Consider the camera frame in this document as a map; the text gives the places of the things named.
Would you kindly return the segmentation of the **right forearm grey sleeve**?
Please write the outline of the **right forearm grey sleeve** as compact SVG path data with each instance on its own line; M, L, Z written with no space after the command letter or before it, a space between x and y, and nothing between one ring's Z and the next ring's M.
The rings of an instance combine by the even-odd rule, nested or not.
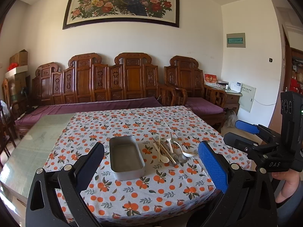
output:
M302 220L302 194L296 193L282 203L277 203L278 226L299 226Z

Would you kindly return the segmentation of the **right hand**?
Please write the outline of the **right hand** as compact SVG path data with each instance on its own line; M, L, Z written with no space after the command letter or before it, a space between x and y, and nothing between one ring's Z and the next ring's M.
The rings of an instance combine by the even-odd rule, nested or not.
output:
M283 188L276 197L276 203L282 203L290 198L300 183L300 173L292 169L287 172L273 172L272 177L284 181Z

